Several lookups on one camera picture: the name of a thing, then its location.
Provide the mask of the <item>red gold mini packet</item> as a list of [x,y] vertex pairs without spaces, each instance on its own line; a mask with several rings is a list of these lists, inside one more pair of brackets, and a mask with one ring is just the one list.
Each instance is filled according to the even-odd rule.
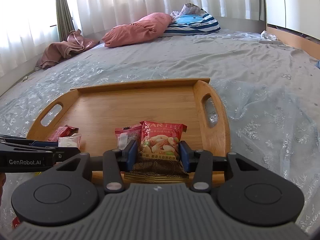
[[15,217],[13,220],[12,220],[12,223],[11,223],[11,227],[13,229],[17,228],[19,225],[20,225],[20,220],[18,217]]

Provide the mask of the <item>dark red wafer packet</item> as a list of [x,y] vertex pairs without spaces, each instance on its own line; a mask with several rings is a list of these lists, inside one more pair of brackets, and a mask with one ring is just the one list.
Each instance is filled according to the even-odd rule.
[[72,127],[72,126],[59,126],[47,139],[48,141],[51,142],[58,142],[59,138],[61,137],[69,137],[73,135],[74,133],[78,132],[77,127]]

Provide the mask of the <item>red nut snack bag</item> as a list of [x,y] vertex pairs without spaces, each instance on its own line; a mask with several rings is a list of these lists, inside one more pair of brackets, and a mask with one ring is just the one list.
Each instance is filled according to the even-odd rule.
[[179,152],[184,124],[142,121],[140,146],[133,168],[124,177],[135,183],[183,183],[189,180]]

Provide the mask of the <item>blue striped pillow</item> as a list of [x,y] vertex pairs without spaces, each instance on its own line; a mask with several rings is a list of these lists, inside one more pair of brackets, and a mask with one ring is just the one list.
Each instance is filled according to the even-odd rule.
[[171,12],[170,17],[172,21],[162,37],[206,35],[221,29],[211,14],[193,3],[185,3],[180,11]]

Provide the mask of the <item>white wardrobe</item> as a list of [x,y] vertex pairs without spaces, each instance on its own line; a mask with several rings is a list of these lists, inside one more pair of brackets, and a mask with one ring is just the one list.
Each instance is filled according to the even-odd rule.
[[319,39],[319,0],[265,0],[267,24]]

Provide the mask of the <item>wooden bed frame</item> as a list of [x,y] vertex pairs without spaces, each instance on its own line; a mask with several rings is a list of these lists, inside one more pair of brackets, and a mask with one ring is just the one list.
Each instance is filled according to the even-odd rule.
[[276,35],[276,37],[284,44],[304,50],[310,56],[320,60],[320,45],[316,42],[310,41],[296,34],[292,34],[287,31],[279,30],[272,27],[266,27],[266,31],[268,33]]

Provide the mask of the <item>light blue bed sheet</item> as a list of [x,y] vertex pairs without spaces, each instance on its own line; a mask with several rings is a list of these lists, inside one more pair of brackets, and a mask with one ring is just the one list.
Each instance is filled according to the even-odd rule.
[[118,48],[103,44],[39,70],[1,97],[1,133],[25,137],[38,114],[73,87],[209,77],[225,106],[232,150],[294,182],[302,230],[319,227],[319,62],[258,34],[222,30]]

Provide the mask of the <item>white marshmallow packet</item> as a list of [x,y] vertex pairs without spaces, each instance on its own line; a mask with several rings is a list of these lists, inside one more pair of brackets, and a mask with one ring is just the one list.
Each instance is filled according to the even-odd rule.
[[76,147],[80,148],[81,134],[75,133],[69,137],[59,137],[59,147]]

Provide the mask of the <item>pink pillow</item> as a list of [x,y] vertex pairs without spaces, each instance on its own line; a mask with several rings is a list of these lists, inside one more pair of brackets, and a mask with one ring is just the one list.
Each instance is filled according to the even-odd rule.
[[169,14],[154,12],[131,24],[112,28],[102,41],[108,48],[148,42],[162,36],[171,21]]

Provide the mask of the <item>wooden serving tray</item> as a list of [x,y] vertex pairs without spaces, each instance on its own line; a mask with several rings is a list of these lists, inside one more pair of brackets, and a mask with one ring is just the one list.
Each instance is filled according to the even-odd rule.
[[60,126],[78,128],[81,150],[100,156],[115,148],[114,130],[141,121],[185,124],[194,150],[225,156],[231,149],[225,107],[208,78],[112,83],[73,88],[42,110],[28,139],[45,141]]

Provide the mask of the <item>white sheer curtain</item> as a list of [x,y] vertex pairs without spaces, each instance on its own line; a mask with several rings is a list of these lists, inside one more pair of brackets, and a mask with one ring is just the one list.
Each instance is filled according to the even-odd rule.
[[[214,16],[265,19],[264,0],[66,0],[73,24],[84,35],[131,23],[153,12],[194,3]],[[57,0],[1,0],[1,75],[40,55],[59,39]]]

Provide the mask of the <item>grey green drape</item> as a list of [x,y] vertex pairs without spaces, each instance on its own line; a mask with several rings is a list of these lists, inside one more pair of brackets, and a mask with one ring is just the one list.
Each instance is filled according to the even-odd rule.
[[67,0],[56,0],[56,20],[60,41],[67,41],[69,33],[74,30]]

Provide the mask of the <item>mauve crumpled cloth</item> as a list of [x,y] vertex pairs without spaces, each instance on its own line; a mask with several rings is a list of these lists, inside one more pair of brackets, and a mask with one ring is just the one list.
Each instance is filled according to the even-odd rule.
[[83,53],[98,45],[100,41],[85,38],[81,30],[73,30],[69,33],[66,41],[53,42],[43,52],[36,64],[36,68],[47,69]]

